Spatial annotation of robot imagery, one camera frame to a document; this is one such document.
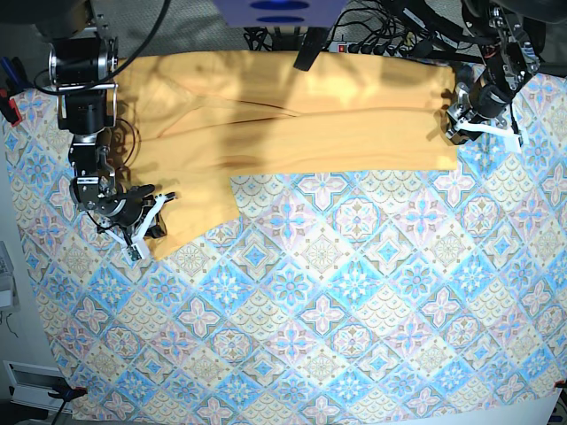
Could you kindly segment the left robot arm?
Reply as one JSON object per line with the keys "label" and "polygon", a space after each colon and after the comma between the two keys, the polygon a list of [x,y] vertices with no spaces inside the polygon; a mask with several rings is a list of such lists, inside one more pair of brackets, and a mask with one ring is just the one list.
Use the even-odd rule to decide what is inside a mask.
{"label": "left robot arm", "polygon": [[425,1],[394,1],[392,10],[421,38],[413,57],[461,63],[447,108],[446,137],[455,145],[482,134],[519,141],[517,122],[508,124],[503,113],[540,68],[523,19],[494,1],[463,1],[462,27]]}

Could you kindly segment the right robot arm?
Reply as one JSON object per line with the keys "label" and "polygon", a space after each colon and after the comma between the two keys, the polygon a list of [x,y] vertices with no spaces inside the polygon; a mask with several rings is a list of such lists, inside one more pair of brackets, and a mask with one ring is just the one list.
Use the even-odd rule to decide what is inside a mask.
{"label": "right robot arm", "polygon": [[151,184],[127,189],[109,162],[117,121],[114,78],[122,67],[117,39],[98,20],[90,2],[61,1],[56,15],[37,28],[50,43],[47,73],[49,92],[58,101],[58,126],[73,137],[68,151],[74,170],[70,195],[78,210],[107,219],[97,231],[118,228],[124,243],[131,245],[137,238],[166,235],[160,210],[175,195],[156,196]]}

